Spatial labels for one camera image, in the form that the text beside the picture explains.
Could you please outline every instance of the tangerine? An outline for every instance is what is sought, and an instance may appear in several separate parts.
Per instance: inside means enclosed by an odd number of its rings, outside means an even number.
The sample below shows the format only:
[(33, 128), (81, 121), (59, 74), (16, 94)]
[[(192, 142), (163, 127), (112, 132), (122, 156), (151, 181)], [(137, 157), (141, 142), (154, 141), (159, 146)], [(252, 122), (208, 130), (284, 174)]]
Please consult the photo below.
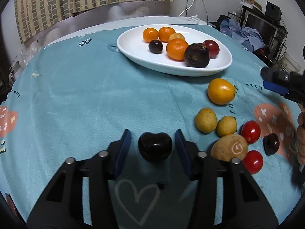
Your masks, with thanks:
[(166, 52), (171, 59), (183, 60), (188, 43), (183, 39), (173, 39), (167, 43)]
[(156, 29), (150, 27), (143, 31), (142, 36), (145, 42), (149, 43), (152, 40), (157, 40), (159, 38), (159, 33)]
[(168, 42), (168, 38), (175, 32), (171, 27), (162, 27), (159, 30), (159, 39), (163, 42)]

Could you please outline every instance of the cardboard box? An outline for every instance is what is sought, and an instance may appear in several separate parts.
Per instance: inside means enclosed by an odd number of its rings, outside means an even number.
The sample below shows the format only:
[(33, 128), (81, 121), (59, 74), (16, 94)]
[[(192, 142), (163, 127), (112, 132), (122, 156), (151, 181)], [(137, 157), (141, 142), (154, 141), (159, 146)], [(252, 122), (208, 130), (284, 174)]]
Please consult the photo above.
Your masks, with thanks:
[(244, 0), (244, 3), (250, 3), (253, 4), (254, 6), (256, 6), (260, 11), (263, 10), (263, 7), (257, 3), (255, 0)]

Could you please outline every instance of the yellow fruit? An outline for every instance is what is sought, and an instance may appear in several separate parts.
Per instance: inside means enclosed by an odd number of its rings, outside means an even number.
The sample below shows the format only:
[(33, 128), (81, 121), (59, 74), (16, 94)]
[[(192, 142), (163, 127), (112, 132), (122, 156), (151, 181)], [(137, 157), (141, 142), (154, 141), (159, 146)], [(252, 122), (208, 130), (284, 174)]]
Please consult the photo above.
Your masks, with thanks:
[(220, 137), (234, 134), (237, 131), (236, 119), (232, 116), (225, 116), (218, 122), (217, 134)]
[(185, 40), (184, 36), (181, 33), (173, 33), (169, 38), (168, 41), (171, 41), (173, 39), (183, 39)]
[(215, 112), (210, 108), (203, 108), (196, 115), (195, 125), (200, 131), (206, 134), (214, 131), (217, 127), (217, 117)]
[(238, 134), (231, 134), (218, 140), (211, 149), (215, 159), (229, 162), (236, 157), (242, 161), (248, 152), (247, 141)]
[(210, 100), (218, 105), (224, 105), (235, 97), (235, 87), (227, 80), (216, 78), (209, 83), (208, 96)]

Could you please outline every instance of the metal screw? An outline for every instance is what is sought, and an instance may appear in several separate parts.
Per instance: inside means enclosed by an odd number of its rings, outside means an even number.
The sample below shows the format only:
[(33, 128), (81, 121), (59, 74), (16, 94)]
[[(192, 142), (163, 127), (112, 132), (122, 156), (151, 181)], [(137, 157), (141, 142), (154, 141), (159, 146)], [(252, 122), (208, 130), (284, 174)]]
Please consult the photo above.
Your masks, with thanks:
[(67, 164), (72, 164), (74, 161), (75, 161), (75, 158), (69, 157), (69, 158), (67, 158), (66, 163)]
[(239, 163), (240, 163), (240, 160), (239, 160), (238, 158), (234, 157), (234, 158), (231, 159), (231, 162), (232, 162), (233, 164), (239, 164)]
[(99, 152), (99, 156), (100, 157), (107, 157), (108, 156), (108, 152), (107, 151), (100, 151)]
[(200, 158), (205, 158), (208, 156), (208, 154), (205, 151), (200, 151), (197, 153), (197, 156)]

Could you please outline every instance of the computer monitor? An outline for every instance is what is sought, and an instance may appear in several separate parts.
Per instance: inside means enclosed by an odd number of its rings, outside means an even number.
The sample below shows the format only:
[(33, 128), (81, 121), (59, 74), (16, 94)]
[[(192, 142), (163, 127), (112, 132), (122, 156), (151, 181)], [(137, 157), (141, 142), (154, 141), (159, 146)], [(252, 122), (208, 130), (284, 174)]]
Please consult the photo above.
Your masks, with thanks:
[(249, 13), (243, 27), (256, 29), (266, 45), (270, 46), (273, 37), (276, 37), (278, 28), (256, 15)]

